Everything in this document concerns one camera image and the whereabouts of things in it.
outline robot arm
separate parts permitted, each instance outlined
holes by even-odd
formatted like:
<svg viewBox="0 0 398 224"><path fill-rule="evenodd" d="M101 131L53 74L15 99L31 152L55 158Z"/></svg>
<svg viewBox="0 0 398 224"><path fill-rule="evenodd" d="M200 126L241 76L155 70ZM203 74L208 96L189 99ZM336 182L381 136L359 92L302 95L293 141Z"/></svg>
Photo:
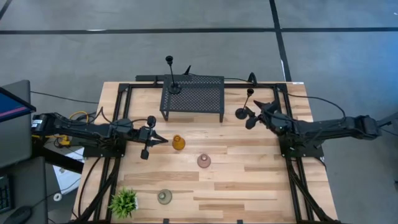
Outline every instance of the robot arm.
<svg viewBox="0 0 398 224"><path fill-rule="evenodd" d="M344 117L326 121L306 122L290 118L277 111L278 103L261 103L254 100L261 109L258 116L245 107L249 119L246 128L252 129L258 121L278 135L282 155L285 157L323 157L319 150L324 140L353 137L373 140L381 135L377 121L369 116Z"/></svg>
<svg viewBox="0 0 398 224"><path fill-rule="evenodd" d="M291 135L302 141L311 139L326 140L334 138L354 137L357 139L373 140L381 135L377 121L369 116L344 117L326 121L306 122L298 121L285 114L276 112L278 102L261 103L254 100L261 109L256 116L248 107L249 119L246 128L251 129L260 121L278 136Z"/></svg>
<svg viewBox="0 0 398 224"><path fill-rule="evenodd" d="M132 121L128 119L120 119L110 124L92 124L73 121L58 113L44 113L33 117L32 134L65 134L81 139L80 144L85 147L85 157L122 157L126 141L139 142L145 144L141 158L148 159L148 147L168 142L153 130L155 124L156 119L153 116L148 117L148 126L134 129Z"/></svg>

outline black mesh platform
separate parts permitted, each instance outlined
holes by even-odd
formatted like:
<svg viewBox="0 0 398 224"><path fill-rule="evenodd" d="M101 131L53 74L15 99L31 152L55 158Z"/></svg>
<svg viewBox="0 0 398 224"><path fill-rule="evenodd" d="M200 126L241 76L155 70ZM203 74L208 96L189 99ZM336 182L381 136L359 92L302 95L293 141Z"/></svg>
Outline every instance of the black mesh platform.
<svg viewBox="0 0 398 224"><path fill-rule="evenodd" d="M220 122L224 116L224 77L204 75L174 75L174 81L181 86L178 94L169 93L171 75L165 75L160 112L169 120L169 111L218 113Z"/></svg>

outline wooden table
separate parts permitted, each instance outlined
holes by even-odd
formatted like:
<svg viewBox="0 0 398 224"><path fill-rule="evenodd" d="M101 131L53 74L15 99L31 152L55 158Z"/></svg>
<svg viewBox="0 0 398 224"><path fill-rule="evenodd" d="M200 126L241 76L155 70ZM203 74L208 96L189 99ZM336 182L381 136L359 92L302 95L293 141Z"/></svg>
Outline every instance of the wooden table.
<svg viewBox="0 0 398 224"><path fill-rule="evenodd" d="M103 86L98 108L103 106L109 119L113 116L118 85L118 82L106 82ZM291 94L306 95L303 84L288 83L287 86ZM295 223L286 164L280 155L276 135L259 123L247 130L245 121L234 115L246 100L245 88L225 89L223 123L219 123L218 114L200 113L170 113L166 122L159 111L161 93L161 88L133 89L129 119L155 116L155 130L170 142L150 148L147 161L140 158L142 144L128 143L126 155L121 160L117 190L123 187L136 190L139 209L132 218L117 220L113 216L112 222L161 223L163 218L169 218L172 223L236 223L239 219L244 223ZM258 114L259 108L253 100L274 100L272 90L255 89L248 106ZM295 119L312 121L306 98L290 97L290 104ZM101 117L96 120L97 124L105 122ZM134 125L141 127L144 122ZM186 140L182 151L172 147L175 134ZM197 165L201 153L211 157L211 166L206 169ZM78 196L95 160L90 158L85 162ZM103 161L97 163L88 179L82 211L98 192ZM108 173L113 167L112 161ZM326 214L337 218L324 166L314 158L304 158L303 163L310 193ZM173 200L168 205L157 201L157 193L162 189L173 193ZM306 218L301 194L299 199L303 218ZM108 194L104 196L101 218L105 217L107 202Z"/></svg>

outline potted plant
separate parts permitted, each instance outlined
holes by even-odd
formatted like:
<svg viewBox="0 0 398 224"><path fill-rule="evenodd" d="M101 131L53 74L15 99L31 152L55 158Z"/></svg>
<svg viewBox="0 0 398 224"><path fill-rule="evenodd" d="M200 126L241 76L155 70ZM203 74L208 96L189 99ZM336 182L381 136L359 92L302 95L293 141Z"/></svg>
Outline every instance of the potted plant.
<svg viewBox="0 0 398 224"><path fill-rule="evenodd" d="M131 217L131 212L138 209L136 192L123 188L113 196L109 208L118 218L126 218L127 215Z"/></svg>

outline monitor screen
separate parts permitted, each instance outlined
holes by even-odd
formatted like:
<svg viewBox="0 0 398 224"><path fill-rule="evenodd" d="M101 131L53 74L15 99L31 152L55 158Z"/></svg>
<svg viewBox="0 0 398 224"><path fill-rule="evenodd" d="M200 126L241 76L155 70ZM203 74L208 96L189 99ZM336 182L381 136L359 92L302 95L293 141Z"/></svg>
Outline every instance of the monitor screen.
<svg viewBox="0 0 398 224"><path fill-rule="evenodd" d="M36 108L29 103L13 95L7 90L0 88L0 122L35 111Z"/></svg>

